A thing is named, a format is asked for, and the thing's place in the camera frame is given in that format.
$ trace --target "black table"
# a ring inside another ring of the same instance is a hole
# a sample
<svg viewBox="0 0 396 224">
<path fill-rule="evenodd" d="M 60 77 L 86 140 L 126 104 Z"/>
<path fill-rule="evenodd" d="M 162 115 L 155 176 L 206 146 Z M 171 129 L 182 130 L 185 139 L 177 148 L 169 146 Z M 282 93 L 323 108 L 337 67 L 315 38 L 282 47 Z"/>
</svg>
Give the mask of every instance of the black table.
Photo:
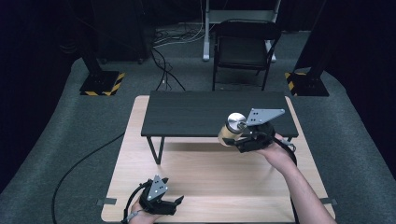
<svg viewBox="0 0 396 224">
<path fill-rule="evenodd" d="M 251 108 L 284 109 L 271 124 L 284 137 L 298 136 L 284 93 L 263 91 L 152 91 L 141 136 L 161 164 L 165 137 L 217 137 L 230 114 L 248 117 Z M 161 137 L 158 156 L 151 137 Z"/>
</svg>

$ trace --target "black chair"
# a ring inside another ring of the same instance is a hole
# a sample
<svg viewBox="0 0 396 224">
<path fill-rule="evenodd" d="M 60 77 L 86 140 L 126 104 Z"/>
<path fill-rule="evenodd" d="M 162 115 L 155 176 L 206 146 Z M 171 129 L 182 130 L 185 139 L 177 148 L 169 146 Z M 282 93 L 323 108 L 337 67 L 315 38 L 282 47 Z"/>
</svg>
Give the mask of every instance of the black chair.
<svg viewBox="0 0 396 224">
<path fill-rule="evenodd" d="M 280 28 L 271 21 L 227 20 L 216 27 L 212 91 L 218 67 L 265 71 L 262 91 L 268 77 L 274 49 L 281 37 Z M 267 50 L 266 41 L 271 42 Z"/>
</svg>

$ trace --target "yellow and black hazard tape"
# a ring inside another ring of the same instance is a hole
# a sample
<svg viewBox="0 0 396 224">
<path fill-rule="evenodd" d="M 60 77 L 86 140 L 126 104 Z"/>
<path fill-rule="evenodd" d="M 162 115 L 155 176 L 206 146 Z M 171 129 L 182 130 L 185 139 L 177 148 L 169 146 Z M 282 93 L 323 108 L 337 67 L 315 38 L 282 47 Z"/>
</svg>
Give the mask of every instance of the yellow and black hazard tape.
<svg viewBox="0 0 396 224">
<path fill-rule="evenodd" d="M 306 76 L 306 73 L 293 73 L 293 75 L 291 73 L 285 73 L 285 77 L 286 80 L 288 81 L 288 86 L 289 86 L 289 90 L 291 95 L 297 96 L 297 90 L 296 90 L 296 86 L 292 80 L 292 76 Z"/>
<path fill-rule="evenodd" d="M 82 91 L 80 95 L 90 95 L 90 96 L 99 96 L 99 95 L 104 95 L 104 96 L 110 96 L 110 95 L 115 95 L 117 93 L 117 90 L 120 88 L 122 79 L 125 77 L 125 73 L 120 73 L 119 76 L 117 77 L 116 83 L 114 84 L 114 87 L 111 91 Z"/>
</svg>

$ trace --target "dark background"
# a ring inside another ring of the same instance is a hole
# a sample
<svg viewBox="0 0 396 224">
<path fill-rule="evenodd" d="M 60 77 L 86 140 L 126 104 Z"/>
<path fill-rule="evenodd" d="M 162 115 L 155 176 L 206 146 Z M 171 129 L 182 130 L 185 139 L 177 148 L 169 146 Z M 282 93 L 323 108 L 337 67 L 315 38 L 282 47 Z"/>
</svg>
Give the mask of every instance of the dark background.
<svg viewBox="0 0 396 224">
<path fill-rule="evenodd" d="M 223 8 L 225 2 L 213 1 L 211 6 Z M 393 117 L 396 109 L 390 91 L 396 84 L 392 71 L 396 44 L 391 31 L 396 27 L 392 16 L 394 3 L 329 1 L 332 3 L 325 5 L 314 26 L 323 2 L 282 1 L 277 23 L 288 32 L 315 31 L 301 56 L 306 66 L 321 53 L 319 46 L 332 41 L 329 36 L 337 34 L 340 28 L 345 31 L 326 71 L 345 86 L 367 131 L 395 174 L 391 135 L 396 133 Z M 90 1 L 70 3 L 79 18 L 95 25 Z M 146 3 L 149 7 L 145 13 L 153 25 L 201 18 L 197 10 L 199 1 Z M 266 8 L 273 4 L 230 0 L 226 8 Z M 79 53 L 57 2 L 2 1 L 0 10 L 0 190 L 3 190 L 46 127 Z M 83 30 L 92 50 L 96 50 L 97 34 L 84 25 Z"/>
</svg>

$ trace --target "hand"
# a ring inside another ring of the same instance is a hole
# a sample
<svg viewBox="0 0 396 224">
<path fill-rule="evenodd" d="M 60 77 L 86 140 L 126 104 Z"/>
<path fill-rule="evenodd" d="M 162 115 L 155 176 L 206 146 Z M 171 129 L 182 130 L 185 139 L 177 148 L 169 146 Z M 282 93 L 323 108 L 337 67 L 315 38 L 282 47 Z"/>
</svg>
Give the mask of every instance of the hand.
<svg viewBox="0 0 396 224">
<path fill-rule="evenodd" d="M 140 197 L 137 198 L 136 202 L 134 202 L 134 205 L 132 205 L 131 208 L 131 213 L 136 211 L 139 211 L 139 213 L 135 217 L 131 218 L 131 220 L 129 220 L 129 224 L 136 224 L 136 223 L 152 224 L 155 222 L 155 220 L 163 216 L 163 215 L 152 215 L 148 212 L 145 212 L 142 206 L 140 205 L 139 200 Z"/>
<path fill-rule="evenodd" d="M 280 140 L 283 137 L 276 133 L 275 138 Z M 292 170 L 292 168 L 296 168 L 296 165 L 289 156 L 288 152 L 286 152 L 285 149 L 283 149 L 276 142 L 273 142 L 266 148 L 256 150 L 256 152 L 263 155 L 265 159 L 267 159 L 268 162 L 282 175 L 285 174 L 285 172 Z"/>
</svg>

